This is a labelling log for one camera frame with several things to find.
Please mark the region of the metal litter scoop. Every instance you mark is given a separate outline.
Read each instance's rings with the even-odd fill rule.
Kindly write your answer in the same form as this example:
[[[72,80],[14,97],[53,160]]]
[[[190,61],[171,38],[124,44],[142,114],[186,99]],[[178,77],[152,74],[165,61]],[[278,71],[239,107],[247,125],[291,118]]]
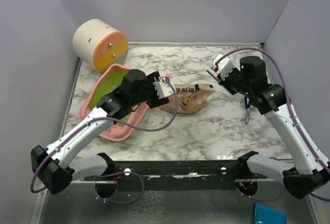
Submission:
[[[250,99],[247,97],[244,97],[244,107],[245,107],[245,120],[244,120],[244,124],[248,125],[249,121],[250,121],[250,108],[251,108],[251,103],[250,103]]]

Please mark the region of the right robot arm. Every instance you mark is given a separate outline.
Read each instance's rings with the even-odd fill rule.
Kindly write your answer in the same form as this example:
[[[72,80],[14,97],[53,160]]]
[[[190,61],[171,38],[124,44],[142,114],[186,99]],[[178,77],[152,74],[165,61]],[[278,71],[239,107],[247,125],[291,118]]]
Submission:
[[[307,145],[304,127],[299,123],[285,91],[270,84],[265,62],[258,56],[240,59],[236,68],[229,58],[214,61],[212,69],[218,84],[230,94],[245,96],[272,124],[292,156],[293,163],[280,162],[252,151],[239,157],[237,172],[242,178],[261,174],[282,183],[293,197],[303,199],[329,181],[329,159],[313,141]]]

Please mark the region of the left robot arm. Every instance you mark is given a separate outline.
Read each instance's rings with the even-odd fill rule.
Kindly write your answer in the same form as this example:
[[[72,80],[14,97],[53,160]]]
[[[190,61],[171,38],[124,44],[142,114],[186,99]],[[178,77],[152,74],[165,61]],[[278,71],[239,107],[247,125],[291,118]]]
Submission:
[[[169,102],[169,96],[175,94],[173,82],[167,77],[160,77],[159,72],[146,75],[141,70],[129,70],[121,84],[104,95],[76,127],[47,147],[37,145],[31,150],[34,175],[30,191],[38,193],[34,188],[36,179],[53,195],[75,180],[87,177],[110,179],[114,167],[106,154],[100,153],[85,159],[76,159],[76,155],[100,133],[117,123],[135,129],[135,125],[122,120],[131,114],[133,107],[143,103],[149,108],[165,105]]]

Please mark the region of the beige cat litter bag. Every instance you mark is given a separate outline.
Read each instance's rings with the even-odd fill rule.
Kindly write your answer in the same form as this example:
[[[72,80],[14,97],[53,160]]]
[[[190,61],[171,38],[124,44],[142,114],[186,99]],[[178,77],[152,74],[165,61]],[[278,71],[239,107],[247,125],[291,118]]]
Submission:
[[[208,84],[175,84],[178,98],[178,114],[194,114],[208,105],[207,99],[216,92]]]

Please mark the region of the clear bag sealing clip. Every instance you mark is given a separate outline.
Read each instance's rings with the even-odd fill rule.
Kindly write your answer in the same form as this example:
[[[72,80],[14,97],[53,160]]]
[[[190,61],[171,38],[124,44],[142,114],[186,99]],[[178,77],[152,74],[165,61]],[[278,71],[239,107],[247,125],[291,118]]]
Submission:
[[[214,75],[211,71],[207,70],[206,71],[217,83],[219,83],[221,80],[216,76]]]

